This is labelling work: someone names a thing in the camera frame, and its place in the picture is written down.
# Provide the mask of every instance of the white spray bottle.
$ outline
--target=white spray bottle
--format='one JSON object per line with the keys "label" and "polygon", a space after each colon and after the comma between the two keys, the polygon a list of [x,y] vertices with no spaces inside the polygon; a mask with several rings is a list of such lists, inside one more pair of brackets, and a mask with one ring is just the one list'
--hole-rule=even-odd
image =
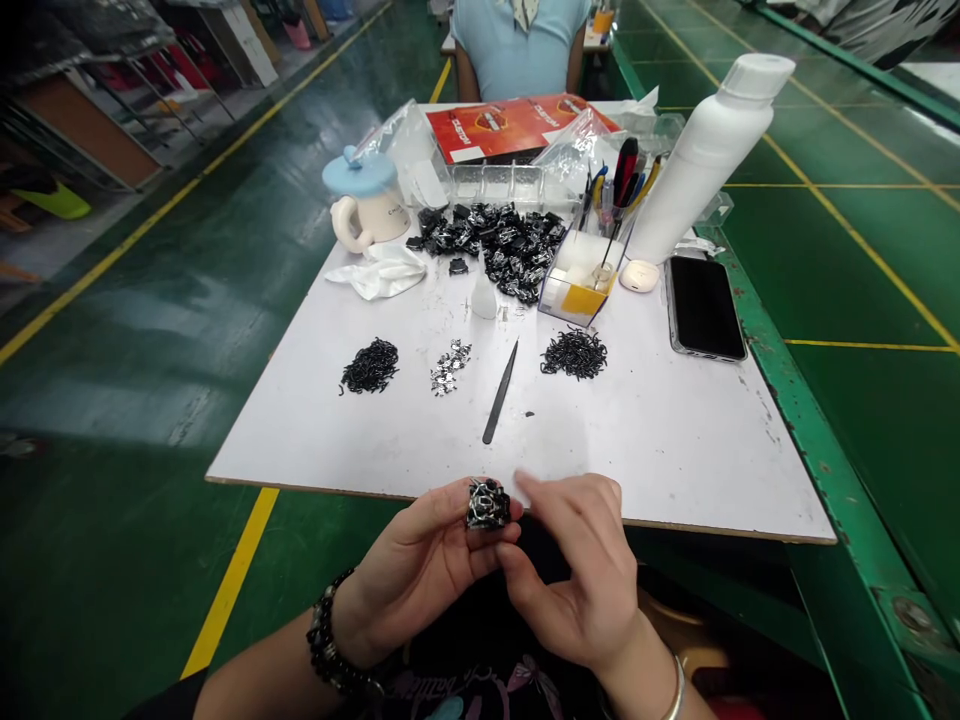
{"label": "white spray bottle", "polygon": [[771,103],[796,63],[751,53],[733,63],[716,95],[687,121],[650,194],[637,211],[631,260],[666,260],[717,191],[773,122]]}

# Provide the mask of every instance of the white mug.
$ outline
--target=white mug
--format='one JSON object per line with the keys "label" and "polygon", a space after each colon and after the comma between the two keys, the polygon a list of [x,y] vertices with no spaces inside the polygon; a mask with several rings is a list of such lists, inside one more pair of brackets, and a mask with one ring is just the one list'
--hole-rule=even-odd
{"label": "white mug", "polygon": [[353,145],[345,147],[343,155],[323,169],[323,182],[342,196],[330,208],[337,240],[350,252],[361,253],[375,242],[403,235],[410,216],[403,207],[393,161],[377,152],[359,158],[356,154]]}
{"label": "white mug", "polygon": [[330,208],[333,232],[350,252],[361,253],[377,242],[400,237],[410,228],[410,215],[396,184],[380,195],[345,195]]}

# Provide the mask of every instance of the clear plastic bag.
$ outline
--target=clear plastic bag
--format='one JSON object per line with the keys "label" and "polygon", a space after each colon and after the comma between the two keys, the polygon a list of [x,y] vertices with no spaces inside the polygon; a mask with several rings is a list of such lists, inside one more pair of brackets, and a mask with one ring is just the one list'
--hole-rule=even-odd
{"label": "clear plastic bag", "polygon": [[597,114],[587,108],[561,130],[530,165],[543,169],[545,185],[579,195],[587,177],[592,178],[605,160],[616,163],[626,138],[626,132],[611,132]]}
{"label": "clear plastic bag", "polygon": [[355,158],[379,152],[397,166],[404,204],[419,209],[450,202],[453,179],[433,128],[416,101],[410,100],[357,146]]}

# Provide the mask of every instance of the person's left hand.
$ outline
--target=person's left hand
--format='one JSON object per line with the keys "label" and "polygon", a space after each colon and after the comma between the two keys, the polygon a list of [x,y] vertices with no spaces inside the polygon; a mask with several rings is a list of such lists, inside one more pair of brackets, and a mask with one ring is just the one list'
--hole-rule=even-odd
{"label": "person's left hand", "polygon": [[[430,625],[500,567],[497,543],[520,537],[516,522],[496,531],[467,530],[469,488],[470,478],[462,478],[397,513],[337,590],[333,638],[357,667],[376,665]],[[523,506],[511,498],[511,518],[522,514]]]}

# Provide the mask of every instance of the green table edge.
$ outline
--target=green table edge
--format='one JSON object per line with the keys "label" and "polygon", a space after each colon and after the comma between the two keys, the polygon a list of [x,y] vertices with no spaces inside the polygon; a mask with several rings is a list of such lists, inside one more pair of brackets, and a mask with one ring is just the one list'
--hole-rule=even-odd
{"label": "green table edge", "polygon": [[745,6],[748,10],[763,16],[774,25],[777,25],[790,34],[796,35],[801,40],[813,45],[821,52],[860,73],[885,90],[898,95],[911,105],[917,107],[924,115],[939,123],[947,125],[952,130],[960,131],[960,112],[957,112],[949,105],[926,95],[917,88],[907,84],[896,75],[879,70],[870,63],[864,62],[856,55],[852,55],[846,50],[841,50],[829,40],[824,40],[819,35],[815,35],[806,28],[800,27],[795,22],[787,20],[785,17],[771,10],[766,5],[759,4],[757,0],[737,0],[737,2]]}

